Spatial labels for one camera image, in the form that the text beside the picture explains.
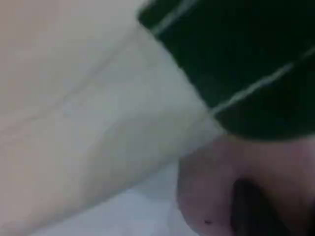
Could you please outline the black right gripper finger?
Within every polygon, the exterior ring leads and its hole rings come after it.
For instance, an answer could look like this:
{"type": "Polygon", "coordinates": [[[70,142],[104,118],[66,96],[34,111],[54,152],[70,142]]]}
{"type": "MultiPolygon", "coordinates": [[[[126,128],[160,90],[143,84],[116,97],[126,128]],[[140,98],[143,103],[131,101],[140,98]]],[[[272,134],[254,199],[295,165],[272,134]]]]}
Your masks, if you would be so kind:
{"type": "Polygon", "coordinates": [[[248,179],[233,184],[230,225],[235,236],[289,236],[264,192],[248,179]]]}

